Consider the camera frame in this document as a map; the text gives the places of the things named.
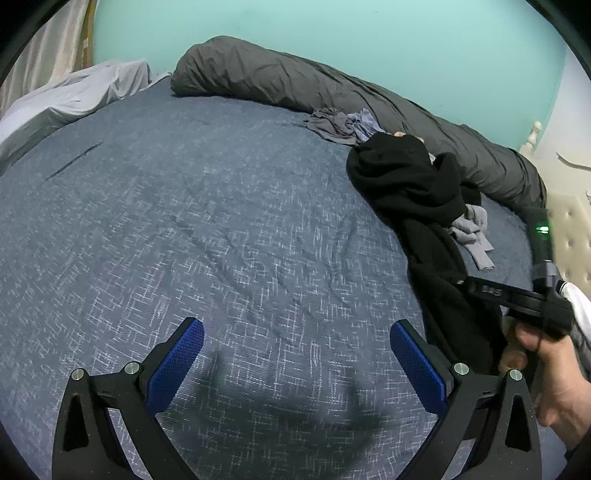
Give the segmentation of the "person's right hand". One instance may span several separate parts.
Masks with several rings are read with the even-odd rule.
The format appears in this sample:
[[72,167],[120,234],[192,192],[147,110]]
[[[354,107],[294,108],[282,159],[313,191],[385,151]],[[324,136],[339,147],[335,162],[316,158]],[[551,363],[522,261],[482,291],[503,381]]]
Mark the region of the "person's right hand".
[[538,423],[551,428],[569,451],[581,444],[590,430],[590,382],[582,375],[573,342],[559,340],[508,317],[502,321],[507,346],[499,371],[524,370],[527,354],[534,352],[543,364],[540,392],[535,397]]

